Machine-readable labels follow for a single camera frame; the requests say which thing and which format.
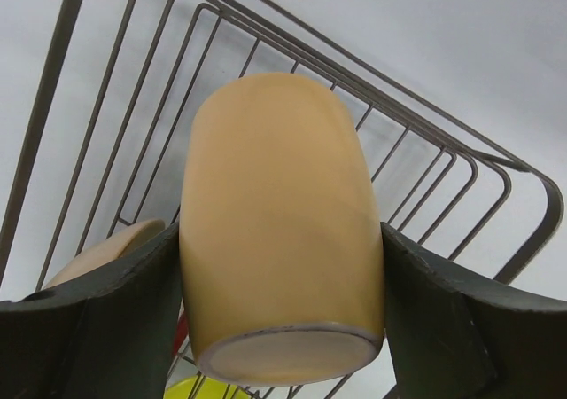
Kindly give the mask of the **red rimmed round plate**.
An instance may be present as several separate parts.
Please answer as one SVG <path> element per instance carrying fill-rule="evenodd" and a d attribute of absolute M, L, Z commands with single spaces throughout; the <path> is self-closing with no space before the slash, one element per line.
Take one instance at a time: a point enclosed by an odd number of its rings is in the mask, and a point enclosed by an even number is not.
<path fill-rule="evenodd" d="M 177 321 L 172 357 L 175 357 L 188 336 L 188 324 L 185 312 L 182 311 Z"/>

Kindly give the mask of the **dark wire dish rack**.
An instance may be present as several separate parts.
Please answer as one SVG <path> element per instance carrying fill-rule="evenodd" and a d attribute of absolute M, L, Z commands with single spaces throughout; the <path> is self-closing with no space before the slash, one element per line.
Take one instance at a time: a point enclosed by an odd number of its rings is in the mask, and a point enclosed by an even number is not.
<path fill-rule="evenodd" d="M 513 284 L 555 234 L 548 176 L 270 0 L 1 0 L 1 297 L 180 214 L 190 125 L 239 77 L 303 74 L 348 107 L 382 219 Z"/>

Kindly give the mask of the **yellow green bowl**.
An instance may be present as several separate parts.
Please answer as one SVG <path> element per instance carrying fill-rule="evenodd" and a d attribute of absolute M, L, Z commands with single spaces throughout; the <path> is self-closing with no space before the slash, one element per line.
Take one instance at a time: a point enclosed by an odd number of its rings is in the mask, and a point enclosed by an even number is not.
<path fill-rule="evenodd" d="M 240 387 L 229 385 L 215 379 L 200 375 L 189 377 L 168 387 L 164 394 L 165 399 L 249 399 L 251 398 Z"/>

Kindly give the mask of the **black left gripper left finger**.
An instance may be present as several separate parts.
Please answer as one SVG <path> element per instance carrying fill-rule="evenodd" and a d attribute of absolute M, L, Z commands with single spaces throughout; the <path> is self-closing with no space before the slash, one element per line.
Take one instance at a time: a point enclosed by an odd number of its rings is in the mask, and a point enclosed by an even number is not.
<path fill-rule="evenodd" d="M 1 303 L 3 398 L 161 398 L 182 301 L 179 227 Z"/>

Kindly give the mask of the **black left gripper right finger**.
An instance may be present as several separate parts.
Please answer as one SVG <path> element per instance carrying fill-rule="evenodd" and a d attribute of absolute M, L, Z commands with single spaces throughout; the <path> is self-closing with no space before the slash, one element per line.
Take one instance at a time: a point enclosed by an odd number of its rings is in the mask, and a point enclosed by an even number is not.
<path fill-rule="evenodd" d="M 399 398 L 564 398 L 566 303 L 451 262 L 381 225 Z"/>

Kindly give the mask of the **beige mug yellow handle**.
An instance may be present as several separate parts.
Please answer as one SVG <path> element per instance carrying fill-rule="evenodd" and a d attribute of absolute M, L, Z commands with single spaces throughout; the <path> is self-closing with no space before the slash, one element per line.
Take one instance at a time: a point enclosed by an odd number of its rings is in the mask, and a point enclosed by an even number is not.
<path fill-rule="evenodd" d="M 191 352 L 206 376 L 301 385 L 378 356 L 377 202 L 350 113 L 319 82 L 251 74 L 203 103 L 190 128 L 179 248 Z"/>

